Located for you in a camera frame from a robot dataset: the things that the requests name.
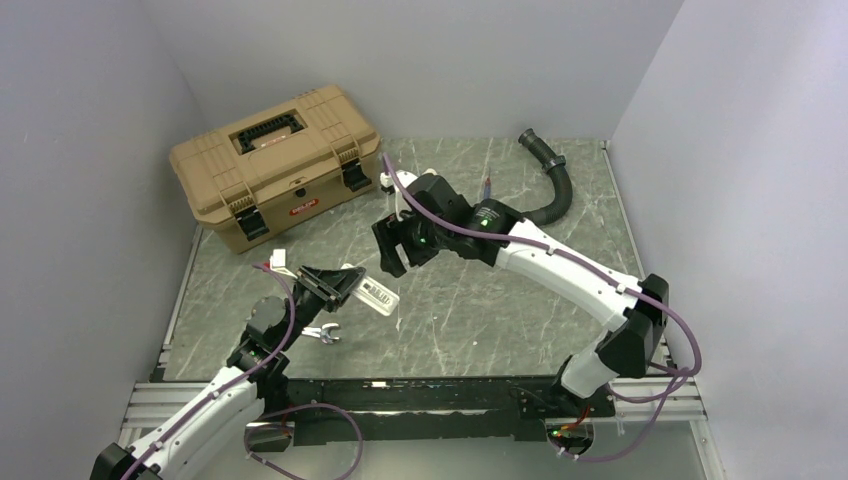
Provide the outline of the white remote control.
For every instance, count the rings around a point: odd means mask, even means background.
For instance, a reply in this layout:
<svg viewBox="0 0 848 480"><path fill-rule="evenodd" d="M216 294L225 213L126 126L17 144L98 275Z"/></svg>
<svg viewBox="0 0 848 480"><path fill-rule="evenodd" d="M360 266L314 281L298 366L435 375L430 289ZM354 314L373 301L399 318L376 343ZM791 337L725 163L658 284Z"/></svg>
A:
<svg viewBox="0 0 848 480"><path fill-rule="evenodd" d="M397 293L368 274L358 281L351 295L386 317L392 315L400 303Z"/></svg>

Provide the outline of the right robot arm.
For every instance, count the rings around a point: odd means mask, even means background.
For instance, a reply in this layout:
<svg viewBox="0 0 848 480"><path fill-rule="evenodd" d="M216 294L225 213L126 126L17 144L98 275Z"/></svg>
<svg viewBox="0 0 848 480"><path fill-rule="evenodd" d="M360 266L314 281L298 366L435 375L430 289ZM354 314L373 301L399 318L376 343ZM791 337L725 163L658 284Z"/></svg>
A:
<svg viewBox="0 0 848 480"><path fill-rule="evenodd" d="M551 388L557 411L574 415L616 378L646 375L667 325L669 284L605 267L552 239L528 217L485 199L470 205L440 175L380 176L395 211L372 226L381 269L399 278L442 251L499 267L557 293L589 313L604 332L570 356Z"/></svg>

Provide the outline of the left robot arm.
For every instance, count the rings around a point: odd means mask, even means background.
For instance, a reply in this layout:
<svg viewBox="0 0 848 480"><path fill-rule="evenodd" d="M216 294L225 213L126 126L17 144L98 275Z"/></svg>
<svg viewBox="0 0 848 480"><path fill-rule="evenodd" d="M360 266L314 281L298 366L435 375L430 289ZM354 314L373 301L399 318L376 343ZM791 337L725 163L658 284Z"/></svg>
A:
<svg viewBox="0 0 848 480"><path fill-rule="evenodd" d="M285 352L323 311L342 307L365 279L363 267L301 267L292 284L274 278L283 297L258 300L239 343L215 377L176 414L122 447L107 446L95 459L93 479L192 479L248 423L294 410L284 371Z"/></svg>

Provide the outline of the tan plastic toolbox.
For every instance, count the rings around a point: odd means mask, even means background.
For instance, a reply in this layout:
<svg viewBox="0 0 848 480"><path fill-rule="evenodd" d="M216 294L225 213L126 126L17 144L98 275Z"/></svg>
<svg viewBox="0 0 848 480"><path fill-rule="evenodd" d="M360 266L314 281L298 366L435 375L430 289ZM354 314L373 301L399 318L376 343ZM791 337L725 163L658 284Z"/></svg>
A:
<svg viewBox="0 0 848 480"><path fill-rule="evenodd" d="M244 253L379 184L381 136L336 85L171 149L198 224Z"/></svg>

